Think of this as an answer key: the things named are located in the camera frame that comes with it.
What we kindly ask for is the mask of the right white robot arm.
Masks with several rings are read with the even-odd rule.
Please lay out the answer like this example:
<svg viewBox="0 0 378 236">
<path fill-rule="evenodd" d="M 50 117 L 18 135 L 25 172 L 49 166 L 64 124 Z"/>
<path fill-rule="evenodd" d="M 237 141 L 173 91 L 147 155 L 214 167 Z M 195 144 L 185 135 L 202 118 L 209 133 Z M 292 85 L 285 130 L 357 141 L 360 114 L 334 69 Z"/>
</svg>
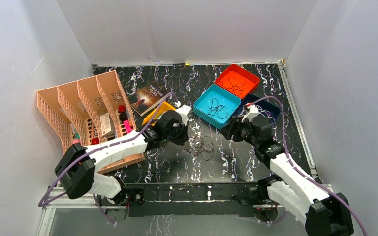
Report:
<svg viewBox="0 0 378 236">
<path fill-rule="evenodd" d="M 350 236 L 354 233 L 348 200 L 342 193 L 328 193 L 313 182 L 285 148 L 273 139 L 267 118 L 233 117 L 223 135 L 235 142 L 249 143 L 258 160 L 273 175 L 259 181 L 258 199 L 275 201 L 285 207 L 305 227 L 309 236 Z"/>
</svg>

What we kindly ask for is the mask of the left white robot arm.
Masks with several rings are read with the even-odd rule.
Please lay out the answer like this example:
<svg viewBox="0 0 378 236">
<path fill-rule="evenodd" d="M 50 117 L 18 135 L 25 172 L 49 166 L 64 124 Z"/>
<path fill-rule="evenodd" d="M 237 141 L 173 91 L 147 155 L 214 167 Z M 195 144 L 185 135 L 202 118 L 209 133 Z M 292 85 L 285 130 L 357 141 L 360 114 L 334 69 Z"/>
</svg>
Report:
<svg viewBox="0 0 378 236">
<path fill-rule="evenodd" d="M 116 177 L 99 171 L 126 157 L 159 148 L 164 142 L 183 145 L 188 140 L 189 106 L 166 111 L 154 125 L 146 124 L 119 138 L 98 145 L 83 147 L 72 144 L 55 168 L 57 180 L 70 199 L 95 194 L 106 197 L 116 205 L 123 204 L 134 193 Z"/>
</svg>

